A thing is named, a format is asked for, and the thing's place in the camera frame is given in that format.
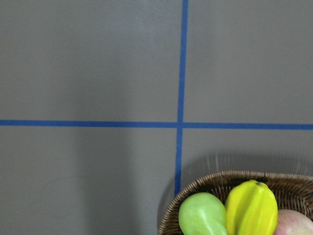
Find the wicker basket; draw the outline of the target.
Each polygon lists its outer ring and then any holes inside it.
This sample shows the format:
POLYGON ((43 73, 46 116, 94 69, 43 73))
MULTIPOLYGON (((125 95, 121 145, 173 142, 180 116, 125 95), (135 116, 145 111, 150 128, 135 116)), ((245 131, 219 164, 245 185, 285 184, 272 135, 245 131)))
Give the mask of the wicker basket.
POLYGON ((185 186, 172 200, 159 223, 159 235, 181 235, 179 209, 183 201, 196 193, 210 193, 223 204, 239 189, 267 189, 278 209, 297 211, 313 218, 313 178, 306 175, 228 170, 210 173, 185 186))

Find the brown table mat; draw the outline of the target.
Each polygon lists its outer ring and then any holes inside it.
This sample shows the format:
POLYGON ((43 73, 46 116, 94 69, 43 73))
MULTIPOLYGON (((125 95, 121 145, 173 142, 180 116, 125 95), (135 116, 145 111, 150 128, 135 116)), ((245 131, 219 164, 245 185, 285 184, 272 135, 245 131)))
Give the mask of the brown table mat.
POLYGON ((226 169, 312 174, 312 1, 1 1, 1 234, 155 235, 226 169))

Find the green pear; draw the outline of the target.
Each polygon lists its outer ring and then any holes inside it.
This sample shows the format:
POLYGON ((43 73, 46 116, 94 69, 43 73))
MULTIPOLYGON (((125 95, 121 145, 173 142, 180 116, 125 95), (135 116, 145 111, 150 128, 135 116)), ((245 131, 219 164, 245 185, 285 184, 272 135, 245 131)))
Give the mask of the green pear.
POLYGON ((207 192, 193 194, 182 202, 178 222, 184 235, 227 234, 225 207, 207 192))

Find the yellow starfruit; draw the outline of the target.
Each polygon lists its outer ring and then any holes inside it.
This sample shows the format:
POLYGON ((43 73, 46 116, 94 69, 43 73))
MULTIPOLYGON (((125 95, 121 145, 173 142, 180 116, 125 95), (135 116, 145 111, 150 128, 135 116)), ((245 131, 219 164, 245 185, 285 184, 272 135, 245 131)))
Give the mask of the yellow starfruit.
POLYGON ((234 187, 225 202, 229 235, 272 235, 278 221, 273 192, 262 182, 249 180, 234 187))

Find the pink apple back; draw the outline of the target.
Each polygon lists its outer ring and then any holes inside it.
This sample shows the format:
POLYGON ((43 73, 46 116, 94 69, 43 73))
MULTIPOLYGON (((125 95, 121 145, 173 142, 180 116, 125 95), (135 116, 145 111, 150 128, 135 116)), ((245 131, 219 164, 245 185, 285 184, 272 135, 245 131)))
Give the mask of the pink apple back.
POLYGON ((293 210, 279 210, 275 235, 313 235, 313 222, 293 210))

